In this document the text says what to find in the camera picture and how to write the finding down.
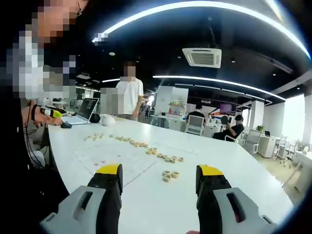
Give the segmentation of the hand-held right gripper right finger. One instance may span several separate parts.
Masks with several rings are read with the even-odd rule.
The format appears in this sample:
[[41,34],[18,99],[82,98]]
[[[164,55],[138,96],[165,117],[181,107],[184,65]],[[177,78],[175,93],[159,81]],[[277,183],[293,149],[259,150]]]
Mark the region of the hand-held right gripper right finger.
[[196,207],[201,234],[271,234],[276,224],[259,214],[257,204],[224,174],[208,165],[196,167]]

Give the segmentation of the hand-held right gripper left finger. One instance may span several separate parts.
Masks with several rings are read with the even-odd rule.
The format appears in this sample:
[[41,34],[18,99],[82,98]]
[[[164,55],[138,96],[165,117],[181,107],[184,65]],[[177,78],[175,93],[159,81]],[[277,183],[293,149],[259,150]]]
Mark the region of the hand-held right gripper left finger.
[[123,192],[121,164],[99,168],[40,222],[45,234],[117,234]]

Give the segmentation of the person's left hand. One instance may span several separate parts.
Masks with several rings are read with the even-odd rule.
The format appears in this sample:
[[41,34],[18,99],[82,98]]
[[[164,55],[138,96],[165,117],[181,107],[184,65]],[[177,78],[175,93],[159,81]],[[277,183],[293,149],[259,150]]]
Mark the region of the person's left hand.
[[62,124],[61,118],[58,117],[49,117],[42,113],[35,114],[34,123],[37,127],[40,127],[44,124],[60,126]]

